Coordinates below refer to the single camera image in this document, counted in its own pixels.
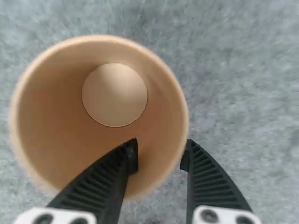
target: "beige cup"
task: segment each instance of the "beige cup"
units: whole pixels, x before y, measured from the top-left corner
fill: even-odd
[[[31,180],[58,192],[119,144],[137,138],[139,172],[126,198],[157,187],[188,132],[182,89],[167,65],[132,41],[82,36],[40,54],[11,102],[14,154]]]

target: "circular base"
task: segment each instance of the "circular base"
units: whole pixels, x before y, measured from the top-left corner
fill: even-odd
[[[122,127],[137,120],[147,103],[142,78],[120,63],[100,65],[84,81],[82,101],[87,113],[109,127]]]

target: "screw hole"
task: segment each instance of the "screw hole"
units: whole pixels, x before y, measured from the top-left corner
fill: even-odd
[[[84,218],[77,218],[73,220],[70,224],[88,224],[88,222]]]
[[[254,222],[245,216],[240,216],[237,218],[237,224],[254,224]]]
[[[207,223],[217,223],[218,216],[212,210],[203,210],[201,213],[201,218],[206,221]]]
[[[53,216],[50,214],[43,214],[39,216],[33,223],[34,224],[51,224]]]

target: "cup rim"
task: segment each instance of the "cup rim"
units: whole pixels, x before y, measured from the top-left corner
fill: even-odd
[[[161,175],[160,179],[157,179],[154,183],[149,185],[147,188],[144,188],[140,192],[138,192],[134,196],[130,196],[129,198],[136,197],[138,195],[144,195],[149,192],[151,192],[153,189],[158,187],[160,184],[162,184],[167,176],[170,174],[170,172],[174,169],[175,165],[177,164],[178,160],[181,158],[186,141],[188,136],[188,128],[189,128],[189,115],[188,115],[188,107],[187,102],[183,93],[183,90],[171,71],[171,69],[168,67],[168,65],[155,53],[153,53],[151,50],[147,49],[146,47],[123,37],[114,36],[114,35],[85,35],[85,36],[79,36],[74,37],[71,39],[67,39],[61,42],[58,42],[49,48],[47,48],[45,51],[40,53],[25,69],[23,74],[20,76],[14,92],[11,97],[11,103],[10,103],[10,110],[9,110],[9,116],[8,116],[8,127],[10,130],[10,142],[12,146],[12,151],[14,153],[14,156],[17,160],[18,165],[25,171],[29,179],[34,185],[37,185],[42,191],[45,192],[55,192],[57,193],[60,191],[60,189],[55,188],[49,181],[44,179],[41,175],[39,175],[38,171],[34,169],[34,167],[29,162],[29,158],[26,156],[22,140],[21,140],[21,133],[18,127],[18,111],[20,109],[20,100],[22,96],[22,92],[27,86],[27,83],[29,81],[29,78],[31,75],[35,72],[35,70],[38,68],[38,66],[42,63],[44,63],[49,56],[55,54],[56,52],[77,45],[82,44],[85,42],[109,42],[109,43],[121,43],[126,46],[129,46],[131,48],[134,48],[140,52],[143,52],[146,54],[151,60],[155,61],[161,68],[165,71],[165,74],[168,75],[169,80],[174,85],[176,91],[178,92],[180,105],[182,107],[182,115],[184,120],[184,126],[182,129],[182,136],[181,141],[178,146],[178,149],[174,152],[175,153],[175,159],[172,160],[172,162],[169,163],[168,168],[163,171],[163,174]]]

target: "carpet floor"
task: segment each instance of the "carpet floor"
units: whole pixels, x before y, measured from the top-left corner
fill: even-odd
[[[299,220],[299,3],[296,0],[0,0],[0,223],[53,195],[33,186],[7,115],[28,63],[50,45],[112,34],[157,53],[181,83],[189,137],[227,171],[264,224]],[[120,224],[184,224],[178,166]]]

